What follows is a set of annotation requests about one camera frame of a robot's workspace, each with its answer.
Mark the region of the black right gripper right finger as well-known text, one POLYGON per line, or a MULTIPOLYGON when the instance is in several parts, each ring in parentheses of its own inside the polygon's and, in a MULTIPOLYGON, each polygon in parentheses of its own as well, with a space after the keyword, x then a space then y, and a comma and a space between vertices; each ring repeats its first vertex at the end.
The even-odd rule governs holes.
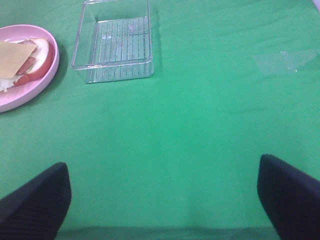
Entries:
POLYGON ((257 193, 282 240, 320 238, 320 182, 280 158, 260 157, 257 193))

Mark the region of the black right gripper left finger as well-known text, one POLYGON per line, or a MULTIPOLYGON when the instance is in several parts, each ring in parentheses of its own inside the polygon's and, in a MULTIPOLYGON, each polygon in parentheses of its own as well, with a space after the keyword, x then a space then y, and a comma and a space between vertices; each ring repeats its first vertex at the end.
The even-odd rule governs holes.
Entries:
POLYGON ((67 164, 55 163, 0 200, 0 238, 55 239, 71 199, 67 164))

